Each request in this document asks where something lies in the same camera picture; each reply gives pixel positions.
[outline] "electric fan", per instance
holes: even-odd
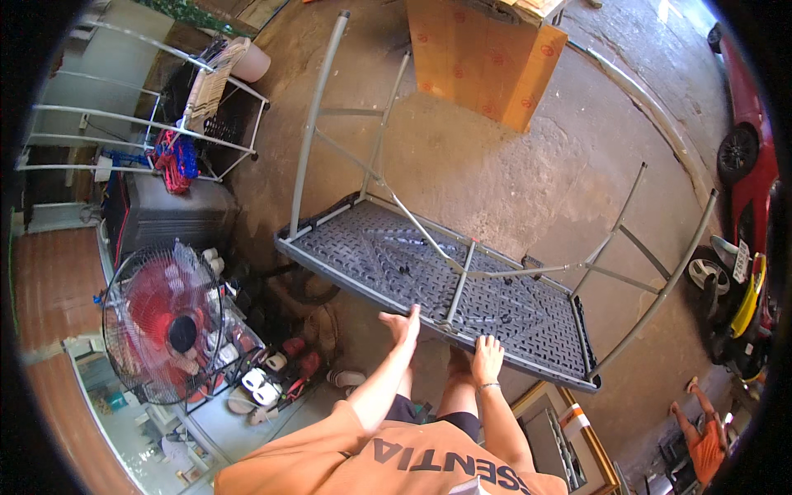
[[[204,257],[178,239],[135,251],[105,294],[110,363],[129,390],[141,387],[152,404],[181,402],[207,382],[219,347],[209,336],[222,331],[219,281]]]

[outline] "black shorts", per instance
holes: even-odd
[[[412,423],[418,425],[415,421],[417,411],[415,404],[403,395],[396,394],[394,403],[390,405],[385,419],[388,421],[403,421],[405,423]],[[481,429],[482,424],[478,418],[468,412],[451,413],[445,416],[438,417],[435,421],[448,421],[455,427],[461,429],[474,441],[478,442],[478,431]]]

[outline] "red car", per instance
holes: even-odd
[[[778,299],[773,295],[781,294],[786,272],[783,190],[770,119],[750,69],[719,23],[710,31],[707,43],[723,55],[733,108],[733,127],[718,149],[718,176],[731,195],[727,240],[734,245],[743,240],[751,254],[767,255],[768,287],[760,324],[769,330],[778,318]]]

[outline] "motorcycle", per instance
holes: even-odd
[[[778,321],[767,318],[767,257],[750,257],[744,241],[735,246],[713,235],[710,246],[696,248],[685,277],[702,291],[698,313],[712,362],[745,382],[759,377]]]

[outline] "bracelet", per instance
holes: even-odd
[[[481,385],[481,386],[478,388],[477,392],[480,394],[480,393],[482,392],[482,390],[484,390],[484,389],[485,389],[486,387],[488,387],[488,386],[496,386],[496,387],[498,387],[498,388],[501,388],[501,385],[500,385],[500,383],[498,383],[498,382],[495,382],[495,383],[485,383],[484,385]]]

